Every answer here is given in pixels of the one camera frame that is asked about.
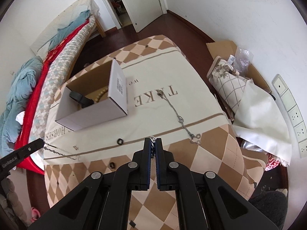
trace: silver screw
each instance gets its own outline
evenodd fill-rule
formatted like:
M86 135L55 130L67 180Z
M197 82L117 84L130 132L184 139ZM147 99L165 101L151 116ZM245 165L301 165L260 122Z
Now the silver screw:
M213 178L215 178L215 173L212 172L212 171L208 171L208 172L206 173L206 176L207 176L208 178L210 178L210 179L213 179Z
M93 179L98 179L98 178L101 177L101 174L100 174L99 172L94 172L94 173L91 175L91 177L92 177Z
M177 162L171 162L171 163L169 163L169 166L171 168L178 168L179 164Z
M128 163L128 167L129 168L136 168L138 166L138 164L136 162L130 162Z

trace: wooden floor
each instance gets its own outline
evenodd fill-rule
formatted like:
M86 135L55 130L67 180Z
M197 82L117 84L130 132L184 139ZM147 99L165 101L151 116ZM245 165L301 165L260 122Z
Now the wooden floor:
M211 92L215 92L206 78L206 74L213 62L206 47L206 41L187 25L170 14L162 15L145 27L140 33L136 33L133 25L129 25L107 35L105 38L101 38L101 36L95 37L86 43L83 48L73 69L72 76L81 71L86 63L91 64L107 54L134 43L135 41L160 34L167 36L180 47ZM260 194L263 186L266 186L265 190L269 188L284 188L285 184L282 178L283 171L283 168L277 167L269 172L265 172L253 195ZM27 171L27 178L30 181L28 182L28 190L31 205L36 207L43 214L49 208L44 176L38 174L33 175L31 171Z

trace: red patterned fabric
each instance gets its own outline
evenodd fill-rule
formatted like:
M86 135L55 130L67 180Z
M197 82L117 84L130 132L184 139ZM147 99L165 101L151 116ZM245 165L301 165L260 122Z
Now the red patterned fabric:
M272 170L273 168L276 168L278 165L280 165L280 161L275 160L274 155L268 153L267 156L269 160L268 160L268 164L266 165L265 171Z
M38 83L36 84L33 93L29 99L29 102L26 107L26 112L23 120L23 126L22 131L15 143L15 150L25 146L28 144L30 131L32 128L33 119L35 116L36 107L39 101L40 93L45 81L45 78L48 74L49 67L51 63L55 60L55 58L60 54L60 52L63 50L63 48L66 46L66 44L80 31L81 28L83 28L86 24L89 23L89 20L87 19L86 22L79 27L77 27L69 36L67 36L56 48L51 50L43 64L43 69L41 72L41 76L38 80ZM31 157L27 157L23 162L21 162L18 167L28 169L31 171L34 171L39 174L44 174L44 171L41 170L31 159Z

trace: cardboard box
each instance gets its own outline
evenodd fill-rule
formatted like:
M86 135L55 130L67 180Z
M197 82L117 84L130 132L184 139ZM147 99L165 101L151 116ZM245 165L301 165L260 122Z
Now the cardboard box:
M106 86L108 93L98 103L83 109L69 96L71 91L75 91L94 100ZM112 60L79 76L65 87L55 121L77 131L127 114L126 78L118 62Z
M231 54L234 56L237 50L237 45L229 40L207 43L206 45L213 59L220 56L223 59L228 60L229 56ZM248 66L246 77L253 79L255 85L259 86L266 92L272 92L266 81L252 64Z

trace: teal comforter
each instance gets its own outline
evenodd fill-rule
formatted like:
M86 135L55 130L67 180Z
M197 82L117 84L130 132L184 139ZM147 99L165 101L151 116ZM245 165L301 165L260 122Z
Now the teal comforter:
M16 116L25 110L42 67L42 59L35 56L24 63L13 78L7 96L7 107L0 117L0 156L2 157L14 150L10 143L16 142L21 131L21 125L16 121Z

